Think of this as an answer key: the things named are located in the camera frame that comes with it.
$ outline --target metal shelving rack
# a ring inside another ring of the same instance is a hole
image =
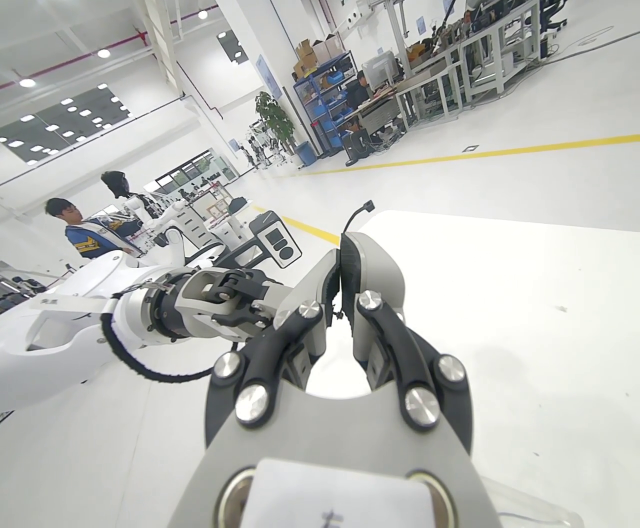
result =
[[[337,72],[342,72],[344,78],[323,88],[322,78]],[[358,70],[353,55],[351,51],[347,51],[320,64],[307,77],[294,84],[300,102],[304,105],[311,121],[311,126],[316,130],[322,148],[327,154],[335,154],[343,148],[339,130],[343,121],[340,115],[346,115],[352,110],[348,108],[344,85],[354,81],[357,75]]]

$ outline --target computer monitor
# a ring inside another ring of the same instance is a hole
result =
[[[362,65],[364,77],[369,83],[369,88],[375,90],[399,74],[396,57],[393,52],[385,51],[377,57],[368,60]]]

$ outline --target red pipe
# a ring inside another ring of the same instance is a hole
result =
[[[204,9],[201,9],[200,11],[213,11],[214,9],[216,9],[218,6],[210,6]],[[198,13],[200,13],[200,11],[196,11],[194,13],[189,13],[188,15],[185,15],[183,17],[180,17],[180,21],[182,20],[186,20],[186,19],[190,19],[192,17],[196,17],[198,15]],[[171,20],[170,24],[177,24],[178,20]],[[142,41],[145,41],[145,37],[148,35],[148,31],[143,31],[141,33],[138,33],[137,35],[133,35],[133,36],[129,36],[127,38],[123,38],[122,40],[119,40],[118,42],[114,42],[113,44],[109,44],[107,46],[105,46],[104,48],[101,49],[113,49],[115,47],[121,46],[123,44],[126,44],[127,42],[131,42],[137,38],[142,39]],[[50,66],[49,68],[45,68],[43,70],[40,70],[39,72],[35,72],[34,74],[28,75],[27,78],[28,79],[35,79],[36,77],[40,77],[42,75],[46,75],[48,73],[51,73],[55,70],[59,70],[60,68],[64,68],[65,66],[69,66],[70,64],[74,64],[76,62],[80,62],[81,60],[87,59],[89,57],[93,57],[94,53],[85,53],[84,55],[80,55],[78,57],[74,57],[72,59],[69,59],[68,61],[64,61],[61,62],[60,64],[56,64],[55,66]],[[18,84],[18,81],[10,81],[8,83],[5,84],[0,84],[0,90],[4,90],[5,88],[8,88],[9,86],[13,86],[15,84]]]

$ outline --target window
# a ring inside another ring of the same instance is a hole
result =
[[[202,171],[200,171],[193,163],[183,165],[182,170],[184,170],[184,173],[189,177],[189,180],[193,180],[202,174]]]
[[[168,195],[173,191],[185,186],[189,182],[191,182],[192,184],[196,182],[202,182],[203,178],[199,178],[198,180],[195,179],[197,179],[199,176],[202,176],[209,170],[211,160],[214,156],[214,152],[205,150],[205,152],[202,152],[196,157],[191,158],[180,167],[176,167],[167,174],[161,176],[160,178],[157,178],[155,181],[149,182],[143,187],[143,189],[147,193]],[[189,185],[189,187],[186,189],[188,191],[191,191],[192,187],[193,185]]]
[[[178,188],[178,185],[176,184],[176,182],[173,181],[173,178],[171,178],[170,175],[167,176],[163,176],[160,179],[156,180],[162,187],[162,190],[164,191],[163,194],[169,194],[171,191],[175,191]]]
[[[117,98],[111,90],[100,86],[104,88],[61,99],[54,106],[0,127],[0,137],[7,138],[4,147],[32,165],[128,119],[128,112],[120,109],[122,103],[113,102]]]
[[[173,181],[178,184],[178,187],[182,187],[186,182],[189,181],[189,178],[185,175],[181,170],[177,170],[171,173],[171,178]]]
[[[233,31],[228,30],[218,33],[218,42],[232,63],[237,65],[249,60],[249,57],[246,56],[242,45],[238,42],[238,38]]]
[[[160,184],[156,181],[149,182],[142,187],[147,193],[155,193],[160,188]]]

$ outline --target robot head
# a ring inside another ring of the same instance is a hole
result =
[[[111,190],[113,196],[120,198],[121,196],[129,196],[129,182],[124,172],[118,170],[108,170],[102,174],[100,178],[103,183]]]

